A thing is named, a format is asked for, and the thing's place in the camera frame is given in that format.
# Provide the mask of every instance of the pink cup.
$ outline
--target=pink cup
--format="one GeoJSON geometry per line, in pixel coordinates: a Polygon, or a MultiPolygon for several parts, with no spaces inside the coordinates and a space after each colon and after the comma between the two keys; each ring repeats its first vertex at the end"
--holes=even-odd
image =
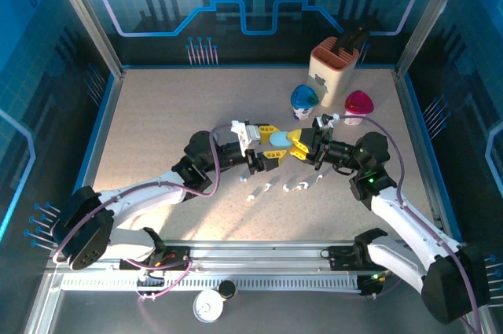
{"type": "MultiPolygon", "coordinates": [[[[366,116],[374,111],[374,104],[364,92],[356,90],[347,96],[345,108],[347,116],[366,116]]],[[[350,126],[356,126],[362,120],[362,118],[346,118],[344,122],[350,126]]]]}

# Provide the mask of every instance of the glass panel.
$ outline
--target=glass panel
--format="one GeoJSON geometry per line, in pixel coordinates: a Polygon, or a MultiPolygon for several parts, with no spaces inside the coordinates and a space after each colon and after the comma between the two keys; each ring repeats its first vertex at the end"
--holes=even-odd
{"type": "Polygon", "coordinates": [[[52,246],[34,204],[72,193],[109,70],[68,0],[0,7],[0,332],[10,334],[24,330],[52,246]]]}
{"type": "Polygon", "coordinates": [[[463,239],[481,244],[497,262],[503,259],[502,55],[503,0],[449,0],[409,70],[463,239]]]}
{"type": "Polygon", "coordinates": [[[428,0],[90,2],[124,64],[305,64],[323,39],[362,21],[372,31],[362,62],[393,64],[428,0]]]}

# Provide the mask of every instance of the blue object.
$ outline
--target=blue object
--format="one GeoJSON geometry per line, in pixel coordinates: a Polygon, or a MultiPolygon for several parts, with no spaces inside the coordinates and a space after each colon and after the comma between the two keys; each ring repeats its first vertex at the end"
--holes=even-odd
{"type": "Polygon", "coordinates": [[[289,148],[293,143],[286,137],[287,134],[286,131],[274,132],[269,137],[269,143],[273,147],[289,148]]]}
{"type": "Polygon", "coordinates": [[[309,116],[313,107],[320,103],[320,99],[314,89],[307,85],[299,85],[290,97],[295,119],[305,119],[309,116]]]}

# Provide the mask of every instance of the enclosure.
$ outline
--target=enclosure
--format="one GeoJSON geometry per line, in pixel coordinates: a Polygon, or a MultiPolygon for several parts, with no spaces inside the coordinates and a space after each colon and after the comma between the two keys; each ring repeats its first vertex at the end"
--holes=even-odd
{"type": "MultiPolygon", "coordinates": [[[[459,321],[438,323],[396,278],[376,299],[362,299],[352,283],[371,269],[330,270],[319,249],[351,246],[376,227],[400,237],[353,198],[348,177],[292,156],[252,176],[235,167],[222,174],[212,198],[165,204],[121,225],[150,227],[167,244],[191,248],[187,278],[154,302],[138,299],[136,276],[114,262],[74,271],[50,260],[52,207],[62,208],[78,188],[100,192],[155,178],[184,156],[194,133],[231,120],[284,131],[310,127],[323,113],[344,114],[353,90],[372,98],[369,118],[396,140],[409,201],[490,259],[493,291],[479,314],[483,332],[502,330],[503,283],[494,265],[503,262],[503,0],[0,6],[2,333],[466,330],[459,321]],[[311,52],[362,25],[369,33],[356,47],[349,87],[308,120],[294,118],[296,86],[320,89],[311,52]],[[302,181],[306,191],[282,189],[302,181]],[[199,322],[192,313],[197,293],[229,277],[238,295],[215,323],[199,322]]],[[[372,130],[371,123],[341,122],[334,138],[354,144],[372,130]]],[[[219,132],[219,144],[235,139],[219,132]]],[[[386,169],[398,180],[392,147],[390,154],[386,169]]]]}

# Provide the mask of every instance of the beige tabletop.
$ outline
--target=beige tabletop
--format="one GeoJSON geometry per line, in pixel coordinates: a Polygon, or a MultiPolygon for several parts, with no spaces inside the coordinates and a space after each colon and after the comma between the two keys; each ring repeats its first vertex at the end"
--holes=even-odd
{"type": "MultiPolygon", "coordinates": [[[[293,89],[306,80],[305,68],[128,70],[94,189],[115,189],[162,174],[184,156],[194,132],[233,119],[271,123],[282,130],[310,127],[312,118],[293,118],[289,100],[293,89]]],[[[355,70],[346,93],[358,89],[373,99],[372,118],[391,132],[404,155],[403,192],[431,219],[391,71],[355,70]]],[[[344,98],[331,108],[317,108],[313,116],[343,114],[344,98]]],[[[354,144],[371,130],[376,129],[370,123],[350,127],[341,122],[334,138],[354,144]]],[[[227,132],[219,141],[236,139],[227,132]]],[[[398,159],[392,148],[390,154],[386,168],[398,181],[398,159]]],[[[330,171],[329,165],[320,171],[325,176],[314,183],[319,172],[288,156],[281,167],[240,182],[239,175],[248,169],[235,167],[222,175],[216,196],[156,209],[124,227],[150,226],[163,239],[172,240],[352,240],[374,227],[395,236],[384,220],[353,198],[348,177],[330,171]],[[285,183],[293,186],[301,181],[310,183],[308,190],[282,189],[285,183]],[[273,187],[264,193],[266,182],[273,187]],[[247,202],[251,193],[256,199],[247,202]]]]}

